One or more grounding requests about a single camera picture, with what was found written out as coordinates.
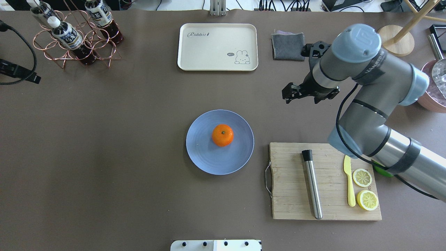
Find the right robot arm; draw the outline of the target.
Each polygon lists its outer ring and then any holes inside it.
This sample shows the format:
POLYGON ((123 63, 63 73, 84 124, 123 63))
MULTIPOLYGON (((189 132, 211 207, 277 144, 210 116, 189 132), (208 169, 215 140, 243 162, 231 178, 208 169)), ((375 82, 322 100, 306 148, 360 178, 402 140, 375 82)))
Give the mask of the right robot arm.
POLYGON ((307 96, 315 103, 333 99, 347 78, 361 89, 336 119, 330 145, 352 158, 368 156, 388 173, 445 201, 445 158, 385 124, 397 105, 411 105, 425 93, 430 78, 382 48, 380 35, 369 25, 347 27, 312 65, 303 83, 287 84, 282 97, 286 103, 307 96))

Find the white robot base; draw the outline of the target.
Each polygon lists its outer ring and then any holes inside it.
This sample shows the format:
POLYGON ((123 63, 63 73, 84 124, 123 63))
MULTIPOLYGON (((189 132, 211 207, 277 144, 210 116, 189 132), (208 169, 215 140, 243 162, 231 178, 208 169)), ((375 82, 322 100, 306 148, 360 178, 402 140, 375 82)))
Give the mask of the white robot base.
POLYGON ((261 251, 261 240, 215 239, 177 240, 172 242, 171 251, 261 251))

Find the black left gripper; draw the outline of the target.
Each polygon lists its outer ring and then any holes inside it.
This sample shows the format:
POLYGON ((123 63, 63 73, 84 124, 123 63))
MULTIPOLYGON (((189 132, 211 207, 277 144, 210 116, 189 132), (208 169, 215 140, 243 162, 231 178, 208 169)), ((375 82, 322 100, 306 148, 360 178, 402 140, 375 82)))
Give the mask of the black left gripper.
POLYGON ((27 68, 24 68, 18 64, 9 62, 7 60, 1 59, 0 60, 0 73, 5 76, 9 76, 11 78, 19 78, 18 81, 14 82, 7 82, 7 83, 0 83, 1 85, 12 85, 12 84, 18 84, 22 81, 29 81, 34 84, 39 84, 41 77, 35 73, 34 70, 29 70, 27 68))

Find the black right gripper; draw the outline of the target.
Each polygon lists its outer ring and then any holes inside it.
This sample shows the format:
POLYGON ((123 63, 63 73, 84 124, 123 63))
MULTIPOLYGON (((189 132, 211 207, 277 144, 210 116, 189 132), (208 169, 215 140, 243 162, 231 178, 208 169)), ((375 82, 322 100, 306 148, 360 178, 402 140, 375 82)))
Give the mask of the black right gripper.
POLYGON ((300 85, 292 82, 282 89, 282 98, 289 104, 294 99, 314 97, 317 104, 325 99, 333 99, 339 93, 339 81, 327 77, 320 66, 320 58, 330 48, 330 44, 318 41, 314 44, 306 44, 302 48, 301 55, 309 58, 310 72, 300 85))

